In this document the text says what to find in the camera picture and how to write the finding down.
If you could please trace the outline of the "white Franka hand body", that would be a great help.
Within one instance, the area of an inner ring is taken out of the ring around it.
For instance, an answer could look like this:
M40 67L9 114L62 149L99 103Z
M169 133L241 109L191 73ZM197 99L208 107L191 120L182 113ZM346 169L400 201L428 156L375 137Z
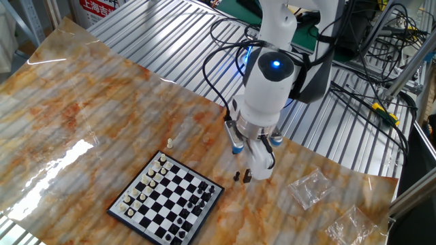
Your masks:
M275 156L268 137L275 126L259 126L243 117L243 96L234 96L230 102L230 116L227 121L227 134L234 154L241 153L247 147L247 164L251 175L256 180L270 178L275 165Z

